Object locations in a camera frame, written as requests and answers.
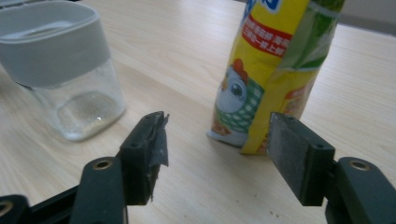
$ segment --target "wood grain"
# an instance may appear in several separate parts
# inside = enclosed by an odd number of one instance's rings
[[[43,121],[29,92],[0,67],[0,194],[39,203],[78,184],[83,166],[113,156],[144,115],[170,114],[168,168],[131,223],[326,223],[301,207],[265,156],[206,137],[244,4],[230,0],[85,0],[101,15],[127,109],[95,137],[71,143]],[[396,39],[338,26],[302,121],[336,158],[376,164],[396,185]]]

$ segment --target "black plastic part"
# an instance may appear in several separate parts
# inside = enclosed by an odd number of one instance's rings
[[[29,203],[24,196],[0,197],[0,224],[25,224],[31,215]]]
[[[143,117],[120,147],[127,205],[145,205],[154,191],[161,164],[167,165],[163,112]]]
[[[352,224],[352,220],[345,207],[342,208],[327,203],[325,216],[328,224]]]
[[[70,223],[128,223],[118,158],[103,157],[85,165]]]
[[[322,205],[333,146],[292,116],[272,113],[267,152],[302,205]]]
[[[353,223],[396,223],[396,190],[375,165],[345,157],[334,175]]]
[[[69,223],[78,187],[68,189],[31,208],[32,223]]]

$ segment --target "gray plastic lid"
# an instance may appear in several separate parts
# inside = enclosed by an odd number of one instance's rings
[[[60,84],[109,58],[99,15],[90,7],[48,1],[0,9],[0,63],[23,86]]]
[[[1,7],[12,7],[22,3],[27,3],[27,0],[0,0],[0,8]]]

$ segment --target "cartoon chicken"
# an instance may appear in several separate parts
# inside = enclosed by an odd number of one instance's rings
[[[264,89],[248,77],[242,60],[234,60],[219,86],[208,135],[238,147],[244,145],[263,94]]]

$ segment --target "glass jar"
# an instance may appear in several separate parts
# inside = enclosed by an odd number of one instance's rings
[[[99,15],[66,1],[0,11],[0,63],[66,139],[93,136],[125,109]]]

